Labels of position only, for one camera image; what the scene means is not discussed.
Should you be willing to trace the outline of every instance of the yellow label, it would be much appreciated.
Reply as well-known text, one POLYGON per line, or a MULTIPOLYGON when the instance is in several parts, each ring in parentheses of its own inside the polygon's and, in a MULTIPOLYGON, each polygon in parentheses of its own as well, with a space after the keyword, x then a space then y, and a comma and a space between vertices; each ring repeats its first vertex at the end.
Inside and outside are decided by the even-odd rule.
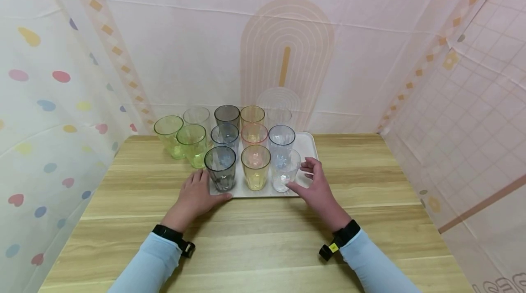
POLYGON ((335 243, 332 243, 331 245, 329 245, 329 249, 330 249, 333 253, 336 253, 336 251, 338 251, 338 246, 336 246, 335 243))

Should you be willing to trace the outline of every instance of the wrist strap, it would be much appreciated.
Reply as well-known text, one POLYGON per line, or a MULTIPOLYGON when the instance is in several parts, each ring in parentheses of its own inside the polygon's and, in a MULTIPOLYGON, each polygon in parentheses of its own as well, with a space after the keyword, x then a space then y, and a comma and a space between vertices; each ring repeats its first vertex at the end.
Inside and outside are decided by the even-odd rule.
POLYGON ((163 225, 156 225, 155 228, 152 230, 152 233, 169 241, 173 241, 175 244, 177 244, 181 251, 183 251, 181 255, 185 258, 190 259, 194 254, 194 250, 196 249, 195 244, 191 241, 185 241, 183 239, 183 234, 179 231, 175 231, 163 225))
POLYGON ((356 221, 351 220, 345 228, 341 228, 338 231, 335 231, 332 236, 332 242, 329 245, 324 244, 320 251, 319 255, 325 260, 329 259, 343 246, 345 246, 353 237, 355 237, 360 231, 360 226, 356 221))

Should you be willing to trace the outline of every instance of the tray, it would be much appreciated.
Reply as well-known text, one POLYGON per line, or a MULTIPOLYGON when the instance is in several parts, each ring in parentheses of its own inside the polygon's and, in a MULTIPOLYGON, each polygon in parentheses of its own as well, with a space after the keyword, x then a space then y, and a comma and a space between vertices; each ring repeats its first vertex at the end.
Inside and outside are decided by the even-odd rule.
MULTIPOLYGON (((318 151, 316 151, 316 145, 314 143, 314 138, 308 132, 296 132, 296 138, 293 143, 294 150, 296 150, 301 156, 302 161, 305 160, 305 157, 314 157, 318 158, 318 151)), ((267 183, 261 190, 256 192, 250 190, 247 187, 245 182, 245 173, 243 172, 243 165, 241 163, 240 155, 243 151, 243 145, 241 141, 239 142, 239 148, 236 152, 236 185, 229 191, 235 199, 245 198, 245 197, 297 197, 297 193, 292 190, 287 190, 287 192, 280 193, 277 192, 272 187, 272 173, 271 165, 269 166, 269 174, 267 178, 267 183)), ((312 182, 311 179, 308 179, 304 175, 305 172, 298 170, 295 181, 304 187, 309 187, 312 182)), ((210 181, 210 193, 211 195, 221 194, 217 191, 214 184, 210 181)))

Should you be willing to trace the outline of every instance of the wooden table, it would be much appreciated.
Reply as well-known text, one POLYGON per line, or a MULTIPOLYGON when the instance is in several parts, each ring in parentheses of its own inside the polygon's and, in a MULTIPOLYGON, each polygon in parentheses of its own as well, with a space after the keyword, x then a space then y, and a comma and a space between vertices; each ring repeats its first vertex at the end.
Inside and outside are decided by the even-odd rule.
MULTIPOLYGON (((315 136, 338 202, 423 292, 472 292, 383 139, 315 136)), ((133 136, 73 231, 40 292, 106 292, 192 171, 154 136, 133 136)), ((330 233, 299 198, 233 199, 198 219, 197 245, 162 292, 361 292, 330 233)))

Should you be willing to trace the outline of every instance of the plastic cup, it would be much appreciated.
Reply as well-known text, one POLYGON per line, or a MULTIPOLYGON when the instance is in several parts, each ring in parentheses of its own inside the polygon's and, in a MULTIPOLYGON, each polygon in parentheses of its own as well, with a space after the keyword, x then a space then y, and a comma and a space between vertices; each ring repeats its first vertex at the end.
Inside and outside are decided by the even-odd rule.
MULTIPOLYGON (((210 132, 210 110, 203 106, 191 106, 183 114, 183 120, 186 124, 199 124, 210 132)), ((212 147, 212 141, 207 136, 207 143, 212 147)))
POLYGON ((210 134, 214 147, 227 146, 237 152, 239 146, 239 130, 231 123, 219 124, 210 134))
POLYGON ((205 166, 219 192, 231 190, 236 184, 236 154, 226 146, 214 147, 205 155, 205 166))
POLYGON ((177 141, 177 132, 181 127, 183 127, 183 119, 175 115, 165 116, 153 124, 153 130, 164 148, 175 159, 184 158, 183 148, 177 141))
POLYGON ((285 107, 278 107, 267 110, 267 127, 287 126, 292 119, 293 113, 285 107))
POLYGON ((205 167, 205 154, 208 151, 208 144, 204 127, 199 124, 183 126, 177 132, 177 141, 181 144, 184 155, 192 167, 205 167))
POLYGON ((269 149, 275 154, 280 148, 292 148, 295 140, 295 132, 288 126, 274 126, 268 132, 269 149))
POLYGON ((241 112, 239 108, 232 105, 224 105, 218 107, 214 112, 214 117, 216 118, 216 123, 220 126, 223 123, 230 123, 236 128, 239 129, 239 117, 241 112))
POLYGON ((242 152, 241 162, 249 189, 261 190, 267 183, 270 151, 260 145, 252 145, 242 152))
POLYGON ((247 148, 251 145, 264 146, 267 143, 267 137, 267 128, 258 123, 246 124, 241 130, 243 148, 247 148))
POLYGON ((244 127, 246 124, 259 123, 263 124, 264 110, 262 107, 254 105, 246 106, 241 110, 241 126, 244 127))
POLYGON ((280 193, 289 188, 287 183, 294 181, 301 164, 301 156, 292 148, 279 148, 272 154, 272 187, 280 193))

